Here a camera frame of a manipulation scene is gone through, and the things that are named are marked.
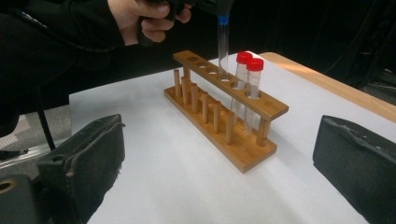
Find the test tube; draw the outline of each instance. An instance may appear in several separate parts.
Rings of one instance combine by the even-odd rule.
[[[247,62],[249,59],[252,59],[253,55],[249,52],[238,52],[236,56],[236,79],[233,84],[233,88],[236,90],[242,90],[246,87],[248,82],[248,70],[247,70]],[[235,114],[233,117],[233,123],[236,122],[238,118],[239,111],[241,110],[241,103],[235,100],[234,98],[231,100],[231,111]]]
[[[219,79],[230,80],[228,76],[229,16],[218,16]]]
[[[247,97],[250,99],[258,99],[260,97],[260,78],[262,69],[264,68],[264,60],[253,58],[247,61]],[[255,113],[245,107],[244,123],[247,133],[251,133],[254,126]]]

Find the black object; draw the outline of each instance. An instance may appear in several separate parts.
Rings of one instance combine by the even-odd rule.
[[[370,223],[396,223],[396,144],[351,121],[323,116],[313,160]]]
[[[23,175],[0,180],[0,208],[7,207],[0,222],[87,223],[119,174],[122,127],[120,115],[95,120],[41,158],[34,181]]]
[[[164,0],[147,0],[152,3],[161,3]],[[167,0],[170,5],[170,11],[166,19],[173,21],[175,16],[181,12],[184,8],[184,4],[189,4],[193,7],[197,7],[205,12],[209,12],[218,16],[229,16],[231,8],[233,7],[233,0]],[[141,18],[139,21],[139,33],[137,35],[137,40],[139,45],[144,47],[152,46],[153,42],[148,39],[141,29],[141,22],[145,18]]]

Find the table surface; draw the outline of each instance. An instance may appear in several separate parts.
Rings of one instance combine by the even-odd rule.
[[[126,125],[119,178],[90,222],[366,223],[313,166],[320,119],[349,119],[393,142],[395,122],[292,73],[303,66],[290,72],[275,64],[276,58],[286,62],[281,56],[262,56],[273,63],[264,59],[261,90],[290,110],[271,125],[268,137],[277,144],[276,154],[245,174],[165,98],[163,90],[174,85],[173,71],[70,95],[73,133],[112,114],[121,114]],[[234,61],[231,55],[231,73]],[[191,79],[229,106],[228,95],[194,73]]]

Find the black cable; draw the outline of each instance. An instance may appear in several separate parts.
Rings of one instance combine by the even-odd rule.
[[[52,135],[50,134],[50,127],[47,123],[46,114],[44,113],[40,88],[37,87],[33,90],[33,98],[35,100],[35,109],[37,110],[38,117],[40,118],[41,127],[43,128],[47,143],[49,144],[50,150],[53,150],[55,149],[55,144],[53,143]]]

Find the black sleeve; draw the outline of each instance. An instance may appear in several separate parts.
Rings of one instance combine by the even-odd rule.
[[[24,11],[56,35],[87,48],[123,47],[120,30],[107,0],[32,0]]]

